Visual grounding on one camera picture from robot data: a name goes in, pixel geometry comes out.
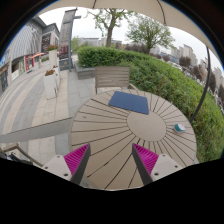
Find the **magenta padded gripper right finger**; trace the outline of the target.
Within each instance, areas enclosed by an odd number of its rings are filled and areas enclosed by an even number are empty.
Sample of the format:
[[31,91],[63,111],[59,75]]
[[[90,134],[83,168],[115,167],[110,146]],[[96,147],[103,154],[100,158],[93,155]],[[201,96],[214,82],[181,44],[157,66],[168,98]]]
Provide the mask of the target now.
[[157,155],[135,143],[132,144],[132,155],[143,185],[148,185],[182,169],[182,166],[167,154]]

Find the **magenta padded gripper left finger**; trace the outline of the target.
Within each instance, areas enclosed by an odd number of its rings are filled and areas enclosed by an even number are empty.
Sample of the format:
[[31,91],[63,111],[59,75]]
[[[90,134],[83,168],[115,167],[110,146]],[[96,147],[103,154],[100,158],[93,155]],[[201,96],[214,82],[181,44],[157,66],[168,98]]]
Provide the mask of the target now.
[[65,156],[54,156],[42,169],[79,185],[87,166],[90,153],[90,144],[85,144]]

